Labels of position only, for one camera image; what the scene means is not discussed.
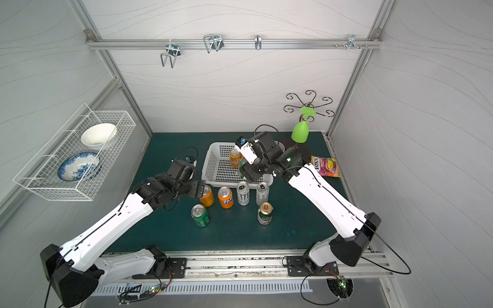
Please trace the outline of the orange soda can back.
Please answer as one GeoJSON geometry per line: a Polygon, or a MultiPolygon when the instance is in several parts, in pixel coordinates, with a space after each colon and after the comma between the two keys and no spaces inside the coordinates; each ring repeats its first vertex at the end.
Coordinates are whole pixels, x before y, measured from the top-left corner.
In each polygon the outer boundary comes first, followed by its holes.
{"type": "Polygon", "coordinates": [[[236,147],[233,147],[229,152],[229,159],[231,166],[233,168],[239,168],[239,163],[241,158],[242,158],[241,152],[236,147]]]}

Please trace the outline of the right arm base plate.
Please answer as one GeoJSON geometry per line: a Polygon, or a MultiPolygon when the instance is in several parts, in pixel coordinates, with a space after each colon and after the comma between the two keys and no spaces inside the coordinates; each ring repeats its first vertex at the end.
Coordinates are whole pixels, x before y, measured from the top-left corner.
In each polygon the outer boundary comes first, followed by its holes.
{"type": "Polygon", "coordinates": [[[287,268],[289,277],[337,277],[340,274],[336,262],[321,267],[304,256],[285,256],[281,263],[287,268]]]}

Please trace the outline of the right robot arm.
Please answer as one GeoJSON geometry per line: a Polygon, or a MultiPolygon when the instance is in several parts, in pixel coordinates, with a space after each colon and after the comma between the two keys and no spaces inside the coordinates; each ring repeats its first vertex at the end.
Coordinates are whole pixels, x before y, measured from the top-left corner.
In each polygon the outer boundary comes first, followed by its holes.
{"type": "Polygon", "coordinates": [[[351,267],[357,265],[381,224],[376,213],[358,209],[326,182],[310,162],[300,157],[271,164],[264,164],[260,159],[245,161],[240,170],[251,181],[265,174],[283,179],[331,222],[336,233],[308,250],[308,259],[318,267],[335,261],[351,267]]]}

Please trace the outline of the orange soda can yellow band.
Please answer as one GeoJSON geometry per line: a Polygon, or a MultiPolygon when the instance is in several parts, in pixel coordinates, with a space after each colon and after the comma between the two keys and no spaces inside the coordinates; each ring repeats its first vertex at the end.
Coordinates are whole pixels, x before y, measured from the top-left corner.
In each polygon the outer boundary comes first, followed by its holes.
{"type": "Polygon", "coordinates": [[[200,201],[204,207],[210,207],[214,204],[213,192],[209,186],[207,185],[204,186],[203,195],[200,201]]]}

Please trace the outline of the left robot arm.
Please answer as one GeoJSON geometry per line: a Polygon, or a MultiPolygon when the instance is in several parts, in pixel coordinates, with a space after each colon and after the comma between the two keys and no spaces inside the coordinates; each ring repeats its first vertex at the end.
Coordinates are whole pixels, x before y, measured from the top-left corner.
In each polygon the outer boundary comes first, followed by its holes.
{"type": "Polygon", "coordinates": [[[142,181],[116,208],[79,236],[41,251],[49,288],[64,307],[74,307],[108,283],[134,275],[161,276],[169,261],[155,245],[117,257],[102,254],[126,231],[174,198],[201,198],[204,187],[203,181],[196,180],[186,182],[180,189],[168,187],[154,177],[142,181]]]}

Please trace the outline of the white Monster can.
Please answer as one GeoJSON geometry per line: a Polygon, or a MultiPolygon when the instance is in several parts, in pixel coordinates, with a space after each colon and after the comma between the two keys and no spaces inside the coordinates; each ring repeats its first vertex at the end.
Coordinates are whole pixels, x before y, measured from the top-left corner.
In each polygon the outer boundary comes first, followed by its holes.
{"type": "Polygon", "coordinates": [[[270,192],[270,187],[266,182],[261,182],[256,188],[256,204],[257,206],[262,205],[268,201],[270,192]]]}
{"type": "Polygon", "coordinates": [[[250,203],[250,187],[247,182],[241,181],[236,187],[238,203],[247,206],[250,203]]]}

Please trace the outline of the white perforated plastic basket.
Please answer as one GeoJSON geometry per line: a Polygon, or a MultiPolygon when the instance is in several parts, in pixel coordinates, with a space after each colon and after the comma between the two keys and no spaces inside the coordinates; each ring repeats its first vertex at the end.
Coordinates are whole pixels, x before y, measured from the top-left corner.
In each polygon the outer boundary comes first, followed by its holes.
{"type": "Polygon", "coordinates": [[[261,182],[269,186],[273,184],[273,176],[265,174],[256,182],[241,178],[238,168],[233,168],[230,162],[230,151],[234,147],[233,142],[214,142],[209,146],[202,167],[201,179],[211,187],[236,188],[237,184],[245,181],[251,189],[256,189],[261,182]]]}

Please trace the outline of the green gold-top can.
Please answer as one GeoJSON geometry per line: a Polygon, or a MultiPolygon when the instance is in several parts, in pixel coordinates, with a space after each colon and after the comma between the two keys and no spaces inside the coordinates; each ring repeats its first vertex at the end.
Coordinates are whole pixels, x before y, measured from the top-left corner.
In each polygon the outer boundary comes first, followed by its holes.
{"type": "Polygon", "coordinates": [[[273,207],[270,203],[264,202],[259,206],[258,222],[261,225],[268,225],[272,221],[273,207]]]}

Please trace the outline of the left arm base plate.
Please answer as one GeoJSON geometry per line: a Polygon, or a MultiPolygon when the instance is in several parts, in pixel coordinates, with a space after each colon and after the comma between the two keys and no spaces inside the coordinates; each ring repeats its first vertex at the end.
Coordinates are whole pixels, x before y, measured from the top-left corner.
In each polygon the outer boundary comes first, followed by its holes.
{"type": "Polygon", "coordinates": [[[145,274],[133,275],[133,279],[153,279],[166,277],[180,279],[186,276],[187,259],[186,258],[167,258],[167,260],[157,260],[151,270],[145,274]]]}

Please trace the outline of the green Sprite can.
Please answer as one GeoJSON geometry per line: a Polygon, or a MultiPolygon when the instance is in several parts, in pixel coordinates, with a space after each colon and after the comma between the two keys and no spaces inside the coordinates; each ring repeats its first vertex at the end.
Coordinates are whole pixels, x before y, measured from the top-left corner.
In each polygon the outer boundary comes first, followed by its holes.
{"type": "Polygon", "coordinates": [[[191,209],[191,217],[198,227],[206,227],[210,222],[209,213],[202,204],[193,206],[191,209]]]}
{"type": "Polygon", "coordinates": [[[241,179],[247,179],[245,175],[245,166],[248,166],[249,163],[245,158],[242,158],[239,163],[239,168],[238,168],[238,177],[241,179]]]}

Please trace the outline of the orange Fanta can front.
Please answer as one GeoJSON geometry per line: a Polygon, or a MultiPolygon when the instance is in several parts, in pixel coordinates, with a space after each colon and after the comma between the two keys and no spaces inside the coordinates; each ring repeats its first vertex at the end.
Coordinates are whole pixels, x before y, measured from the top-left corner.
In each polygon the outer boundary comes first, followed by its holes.
{"type": "Polygon", "coordinates": [[[232,190],[228,187],[221,187],[218,190],[220,205],[224,209],[230,209],[234,205],[232,190]]]}

